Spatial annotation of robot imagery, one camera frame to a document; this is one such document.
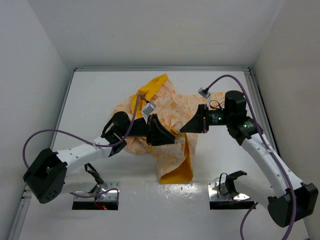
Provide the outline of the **orange patterned yellow-lined jacket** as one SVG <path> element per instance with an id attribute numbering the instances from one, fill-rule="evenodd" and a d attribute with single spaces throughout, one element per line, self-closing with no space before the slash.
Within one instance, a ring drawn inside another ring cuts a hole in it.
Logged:
<path id="1" fill-rule="evenodd" d="M 157 159 L 156 169 L 160 184 L 185 184 L 193 179 L 198 136 L 195 133 L 180 133 L 196 113 L 200 104 L 207 101 L 199 94 L 183 95 L 175 91 L 167 74 L 155 77 L 138 91 L 145 99 L 137 100 L 137 94 L 117 105 L 114 112 L 125 112 L 132 117 L 138 103 L 136 118 L 142 117 L 141 110 L 146 100 L 156 105 L 154 111 L 160 123 L 177 137 L 174 144 L 151 146 L 145 137 L 127 137 L 125 151 L 135 155 L 150 154 Z"/>

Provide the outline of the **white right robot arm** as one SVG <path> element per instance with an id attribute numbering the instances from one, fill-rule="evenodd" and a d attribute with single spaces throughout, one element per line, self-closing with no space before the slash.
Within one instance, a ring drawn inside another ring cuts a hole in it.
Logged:
<path id="1" fill-rule="evenodd" d="M 228 91 L 223 109 L 210 110 L 206 104 L 200 104 L 180 132 L 204 134 L 210 126 L 225 125 L 229 135 L 253 158 L 269 183 L 260 184 L 238 170 L 225 177 L 224 193 L 249 196 L 263 205 L 272 220 L 284 228 L 290 225 L 292 213 L 295 213 L 295 221 L 299 221 L 314 212 L 319 191 L 313 183 L 304 183 L 286 166 L 262 128 L 247 115 L 246 106 L 242 92 Z"/>

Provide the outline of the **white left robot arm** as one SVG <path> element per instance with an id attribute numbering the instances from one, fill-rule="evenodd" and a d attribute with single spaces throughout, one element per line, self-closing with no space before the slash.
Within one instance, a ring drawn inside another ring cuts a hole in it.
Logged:
<path id="1" fill-rule="evenodd" d="M 28 166 L 23 180 L 37 200 L 46 204 L 62 193 L 68 174 L 80 167 L 89 167 L 95 160 L 116 155 L 126 147 L 127 137 L 143 137 L 152 147 L 175 143 L 174 135 L 160 123 L 157 114 L 130 120 L 127 113 L 119 111 L 93 141 L 65 150 L 42 150 Z"/>

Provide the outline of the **aluminium frame rail back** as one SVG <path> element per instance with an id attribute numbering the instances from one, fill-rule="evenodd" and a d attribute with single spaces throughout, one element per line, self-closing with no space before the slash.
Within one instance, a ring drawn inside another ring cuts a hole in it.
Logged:
<path id="1" fill-rule="evenodd" d="M 247 66 L 87 66 L 77 67 L 75 72 L 170 72 L 170 71 L 213 71 L 249 72 Z"/>

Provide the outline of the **aluminium frame rail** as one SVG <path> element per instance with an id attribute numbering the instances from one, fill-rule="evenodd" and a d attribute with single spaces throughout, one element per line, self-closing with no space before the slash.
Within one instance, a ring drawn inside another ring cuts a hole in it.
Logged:
<path id="1" fill-rule="evenodd" d="M 170 71 L 213 71 L 249 72 L 247 66 L 87 66 L 77 67 L 75 72 L 170 72 Z"/>
<path id="2" fill-rule="evenodd" d="M 267 136 L 268 141 L 271 143 L 272 147 L 276 150 L 277 154 L 281 156 L 275 135 L 272 129 L 272 125 L 266 110 L 264 99 L 261 94 L 259 83 L 256 79 L 255 72 L 250 68 L 249 72 L 245 72 L 245 79 L 252 99 L 252 105 L 255 111 L 255 115 L 259 124 Z M 275 223 L 271 223 L 271 220 L 265 223 L 266 233 L 274 235 L 274 239 L 282 239 L 285 234 L 287 227 L 281 228 L 276 226 Z M 289 240 L 309 240 L 310 236 L 308 229 L 304 220 L 300 220 L 298 223 L 294 224 L 292 231 L 289 235 Z"/>

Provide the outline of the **aluminium frame rail right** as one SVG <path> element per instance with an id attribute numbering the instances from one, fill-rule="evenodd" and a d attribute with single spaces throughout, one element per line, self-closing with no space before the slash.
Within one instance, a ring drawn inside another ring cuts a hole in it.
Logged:
<path id="1" fill-rule="evenodd" d="M 245 72 L 245 79 L 252 99 L 252 105 L 255 111 L 255 115 L 259 124 L 267 136 L 268 141 L 271 143 L 272 147 L 276 150 L 277 154 L 281 156 L 275 135 L 272 129 L 272 125 L 266 110 L 264 99 L 261 94 L 259 83 L 256 79 L 255 72 L 250 68 L 249 72 Z M 287 227 L 281 228 L 276 226 L 275 223 L 271 223 L 271 220 L 265 223 L 266 233 L 274 235 L 274 239 L 282 239 L 285 234 Z M 292 231 L 289 235 L 289 240 L 309 240 L 310 236 L 308 229 L 304 220 L 300 220 L 298 223 L 294 224 Z"/>

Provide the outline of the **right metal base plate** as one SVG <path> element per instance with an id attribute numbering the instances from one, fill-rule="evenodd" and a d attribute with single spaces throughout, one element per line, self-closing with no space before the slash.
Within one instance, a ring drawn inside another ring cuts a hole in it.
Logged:
<path id="1" fill-rule="evenodd" d="M 219 181 L 208 181 L 207 191 L 208 198 L 210 202 L 213 203 L 226 203 L 226 202 L 246 202 L 252 199 L 243 193 L 225 193 L 225 182 L 221 182 L 222 187 L 220 187 Z"/>

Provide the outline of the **metal base plate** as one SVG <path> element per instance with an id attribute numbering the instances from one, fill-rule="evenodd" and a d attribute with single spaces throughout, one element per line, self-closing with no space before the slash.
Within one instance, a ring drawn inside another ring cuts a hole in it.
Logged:
<path id="1" fill-rule="evenodd" d="M 220 187 L 219 181 L 208 181 L 207 191 L 208 198 L 210 202 L 213 203 L 226 203 L 226 202 L 246 202 L 252 199 L 243 193 L 225 193 L 225 182 L 221 182 L 222 187 Z"/>
<path id="2" fill-rule="evenodd" d="M 73 196 L 74 200 L 78 202 L 92 202 L 98 203 L 112 203 L 117 204 L 121 183 L 119 181 L 105 181 L 102 184 L 96 183 L 89 186 L 85 191 L 75 191 Z"/>

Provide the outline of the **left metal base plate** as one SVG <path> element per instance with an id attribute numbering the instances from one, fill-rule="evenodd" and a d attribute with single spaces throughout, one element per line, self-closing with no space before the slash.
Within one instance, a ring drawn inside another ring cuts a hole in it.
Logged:
<path id="1" fill-rule="evenodd" d="M 75 191 L 73 196 L 74 200 L 78 202 L 92 202 L 98 203 L 112 203 L 117 204 L 121 183 L 119 181 L 105 181 L 102 184 L 96 183 L 89 186 L 85 191 Z"/>

